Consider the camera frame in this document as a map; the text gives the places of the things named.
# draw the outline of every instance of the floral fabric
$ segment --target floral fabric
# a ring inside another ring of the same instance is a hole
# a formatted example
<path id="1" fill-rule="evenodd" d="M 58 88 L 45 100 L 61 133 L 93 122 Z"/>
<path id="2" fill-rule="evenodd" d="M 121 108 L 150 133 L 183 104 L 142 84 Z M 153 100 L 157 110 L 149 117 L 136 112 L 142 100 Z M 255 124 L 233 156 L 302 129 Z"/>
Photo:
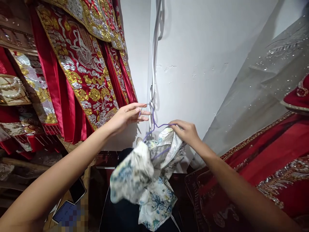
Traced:
<path id="1" fill-rule="evenodd" d="M 139 204 L 138 223 L 156 231 L 171 216 L 177 201 L 168 180 L 185 156 L 184 147 L 169 127 L 158 141 L 139 142 L 110 177 L 111 201 Z"/>

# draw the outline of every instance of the wooden rod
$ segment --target wooden rod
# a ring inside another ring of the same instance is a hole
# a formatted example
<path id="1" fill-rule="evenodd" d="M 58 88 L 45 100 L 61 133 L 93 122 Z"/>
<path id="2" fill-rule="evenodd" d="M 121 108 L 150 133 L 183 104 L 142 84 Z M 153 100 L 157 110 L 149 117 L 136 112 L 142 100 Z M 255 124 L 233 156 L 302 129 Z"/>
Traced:
<path id="1" fill-rule="evenodd" d="M 37 170 L 46 171 L 47 169 L 50 168 L 49 166 L 29 163 L 29 162 L 21 161 L 18 159 L 9 158 L 9 157 L 0 158 L 0 163 L 15 165 L 15 166 L 23 167 L 23 168 L 30 168 L 32 170 L 37 169 Z"/>

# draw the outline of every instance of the wrist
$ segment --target wrist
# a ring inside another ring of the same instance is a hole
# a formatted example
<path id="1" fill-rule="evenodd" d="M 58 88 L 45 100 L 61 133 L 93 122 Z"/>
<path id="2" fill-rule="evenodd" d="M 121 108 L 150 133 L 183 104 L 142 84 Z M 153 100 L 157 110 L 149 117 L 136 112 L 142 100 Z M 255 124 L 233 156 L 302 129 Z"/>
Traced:
<path id="1" fill-rule="evenodd" d="M 100 137 L 104 140 L 107 140 L 108 138 L 112 137 L 113 130 L 109 126 L 109 123 L 104 124 L 101 126 L 96 132 L 98 132 Z"/>

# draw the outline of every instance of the phone screen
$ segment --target phone screen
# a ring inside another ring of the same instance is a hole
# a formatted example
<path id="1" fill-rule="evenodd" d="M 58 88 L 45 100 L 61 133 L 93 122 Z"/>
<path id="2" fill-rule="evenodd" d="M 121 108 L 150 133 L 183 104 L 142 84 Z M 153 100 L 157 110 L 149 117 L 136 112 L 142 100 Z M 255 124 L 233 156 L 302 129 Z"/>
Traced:
<path id="1" fill-rule="evenodd" d="M 73 203 L 76 204 L 79 199 L 86 193 L 86 189 L 84 184 L 80 178 L 74 182 L 74 184 L 70 187 L 70 194 L 73 200 Z"/>
<path id="2" fill-rule="evenodd" d="M 63 205 L 57 210 L 52 219 L 56 223 L 70 221 L 70 216 L 74 215 L 78 207 L 69 201 L 65 201 Z"/>

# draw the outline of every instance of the pearl beading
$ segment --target pearl beading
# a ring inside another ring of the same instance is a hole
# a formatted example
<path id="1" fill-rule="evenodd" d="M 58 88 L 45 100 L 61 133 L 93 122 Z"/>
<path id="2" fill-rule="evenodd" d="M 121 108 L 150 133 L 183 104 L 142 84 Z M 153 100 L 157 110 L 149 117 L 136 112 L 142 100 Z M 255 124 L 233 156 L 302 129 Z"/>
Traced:
<path id="1" fill-rule="evenodd" d="M 26 90 L 24 89 L 24 86 L 22 84 L 22 82 L 20 81 L 20 79 L 18 77 L 14 77 L 14 81 L 12 84 L 4 84 L 4 85 L 0 85 L 0 89 L 9 89 L 12 87 L 15 87 L 16 84 L 18 84 L 18 89 L 17 89 L 17 93 L 15 94 L 4 94 L 4 93 L 0 93 L 1 96 L 6 97 L 6 98 L 15 98 L 18 97 L 22 91 L 22 89 L 24 90 L 24 92 L 26 93 Z"/>

